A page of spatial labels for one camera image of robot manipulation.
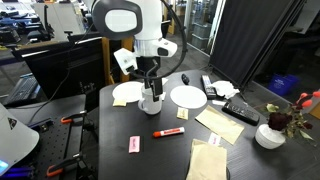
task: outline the paper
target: paper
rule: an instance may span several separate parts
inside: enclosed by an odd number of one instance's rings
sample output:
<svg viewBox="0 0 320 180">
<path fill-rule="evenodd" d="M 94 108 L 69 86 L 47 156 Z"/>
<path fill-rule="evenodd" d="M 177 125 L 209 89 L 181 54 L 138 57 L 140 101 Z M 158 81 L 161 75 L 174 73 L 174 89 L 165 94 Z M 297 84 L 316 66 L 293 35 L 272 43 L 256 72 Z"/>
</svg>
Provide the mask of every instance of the paper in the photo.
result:
<svg viewBox="0 0 320 180">
<path fill-rule="evenodd" d="M 129 141 L 129 153 L 138 153 L 140 151 L 140 136 L 131 136 Z"/>
<path fill-rule="evenodd" d="M 224 106 L 226 102 L 224 101 L 217 101 L 217 100 L 212 100 L 212 104 L 219 105 L 219 106 Z"/>
<path fill-rule="evenodd" d="M 162 86 L 163 86 L 166 82 L 168 82 L 168 80 L 169 80 L 169 79 L 167 79 L 167 78 L 162 78 Z"/>
<path fill-rule="evenodd" d="M 196 119 L 232 145 L 236 142 L 244 129 L 242 125 L 230 120 L 209 105 L 196 117 Z"/>
<path fill-rule="evenodd" d="M 125 99 L 127 103 L 139 101 L 142 98 L 141 87 L 143 83 L 129 81 L 119 84 L 112 91 L 114 99 Z"/>
<path fill-rule="evenodd" d="M 172 101 L 187 109 L 197 109 L 205 105 L 207 96 L 202 90 L 194 86 L 177 86 L 170 92 Z"/>
<path fill-rule="evenodd" d="M 163 93 L 160 95 L 162 101 L 164 101 L 164 98 L 166 98 L 166 94 L 167 94 L 166 92 L 163 92 Z"/>
<path fill-rule="evenodd" d="M 122 99 L 115 99 L 112 106 L 126 106 L 127 102 Z"/>
<path fill-rule="evenodd" d="M 238 89 L 234 89 L 229 81 L 216 81 L 209 86 L 216 88 L 217 95 L 226 99 L 229 99 L 240 92 Z"/>
<path fill-rule="evenodd" d="M 188 109 L 178 107 L 177 118 L 188 120 Z"/>
<path fill-rule="evenodd" d="M 221 136 L 215 134 L 215 133 L 211 133 L 208 143 L 209 144 L 213 144 L 213 145 L 220 145 L 220 140 L 221 140 Z"/>
<path fill-rule="evenodd" d="M 194 139 L 186 180 L 227 179 L 227 150 Z"/>
</svg>

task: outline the office chair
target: office chair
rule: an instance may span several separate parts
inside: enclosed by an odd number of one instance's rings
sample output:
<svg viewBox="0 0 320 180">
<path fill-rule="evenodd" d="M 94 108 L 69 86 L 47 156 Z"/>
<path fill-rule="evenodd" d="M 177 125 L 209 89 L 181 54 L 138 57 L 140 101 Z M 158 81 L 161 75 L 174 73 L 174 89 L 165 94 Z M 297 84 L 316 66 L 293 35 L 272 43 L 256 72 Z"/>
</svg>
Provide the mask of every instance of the office chair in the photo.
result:
<svg viewBox="0 0 320 180">
<path fill-rule="evenodd" d="M 44 5 L 44 25 L 45 28 L 38 29 L 37 31 L 31 31 L 27 38 L 30 39 L 37 39 L 37 42 L 39 41 L 50 41 L 51 38 L 54 38 L 54 29 L 51 27 L 51 25 L 48 23 L 48 17 L 47 17 L 47 9 L 48 6 Z"/>
</svg>

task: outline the white cup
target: white cup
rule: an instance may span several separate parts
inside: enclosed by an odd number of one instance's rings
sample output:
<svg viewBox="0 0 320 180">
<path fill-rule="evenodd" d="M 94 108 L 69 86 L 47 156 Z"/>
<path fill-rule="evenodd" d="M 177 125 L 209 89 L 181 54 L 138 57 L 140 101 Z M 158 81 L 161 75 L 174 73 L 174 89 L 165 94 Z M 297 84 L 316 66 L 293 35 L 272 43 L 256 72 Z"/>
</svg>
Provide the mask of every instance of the white cup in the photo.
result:
<svg viewBox="0 0 320 180">
<path fill-rule="evenodd" d="M 162 99 L 159 96 L 159 100 L 153 101 L 153 94 L 151 88 L 141 88 L 142 98 L 138 102 L 138 107 L 147 114 L 154 115 L 161 111 Z"/>
</svg>

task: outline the tag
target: tag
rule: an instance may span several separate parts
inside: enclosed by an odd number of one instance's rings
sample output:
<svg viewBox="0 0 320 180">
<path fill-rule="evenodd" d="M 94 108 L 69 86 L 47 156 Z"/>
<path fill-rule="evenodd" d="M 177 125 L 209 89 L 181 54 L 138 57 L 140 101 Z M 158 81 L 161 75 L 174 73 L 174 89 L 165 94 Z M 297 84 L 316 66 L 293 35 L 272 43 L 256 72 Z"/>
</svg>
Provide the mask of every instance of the tag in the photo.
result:
<svg viewBox="0 0 320 180">
<path fill-rule="evenodd" d="M 164 98 L 166 97 L 166 92 L 163 92 L 161 95 L 160 95 L 162 101 L 164 101 Z"/>
<path fill-rule="evenodd" d="M 140 151 L 140 136 L 131 136 L 129 142 L 129 153 L 138 153 Z"/>
<path fill-rule="evenodd" d="M 115 99 L 112 106 L 126 106 L 127 102 L 122 99 Z"/>
<path fill-rule="evenodd" d="M 219 105 L 219 106 L 224 106 L 226 102 L 224 101 L 217 101 L 217 100 L 212 100 L 212 104 Z"/>
<path fill-rule="evenodd" d="M 178 107 L 177 118 L 188 120 L 188 109 Z"/>
<path fill-rule="evenodd" d="M 211 133 L 208 143 L 213 145 L 220 145 L 220 140 L 221 140 L 221 136 L 215 133 Z"/>
</svg>

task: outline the red marker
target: red marker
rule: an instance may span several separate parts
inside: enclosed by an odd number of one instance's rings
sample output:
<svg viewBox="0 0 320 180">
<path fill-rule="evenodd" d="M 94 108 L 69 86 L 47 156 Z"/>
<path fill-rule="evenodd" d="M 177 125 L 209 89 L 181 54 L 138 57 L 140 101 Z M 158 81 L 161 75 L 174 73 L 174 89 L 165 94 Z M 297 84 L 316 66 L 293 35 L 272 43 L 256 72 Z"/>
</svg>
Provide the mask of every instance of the red marker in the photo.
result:
<svg viewBox="0 0 320 180">
<path fill-rule="evenodd" d="M 169 135 L 179 134 L 179 133 L 184 133 L 184 127 L 157 131 L 153 133 L 153 137 L 158 138 L 161 136 L 169 136 Z"/>
</svg>

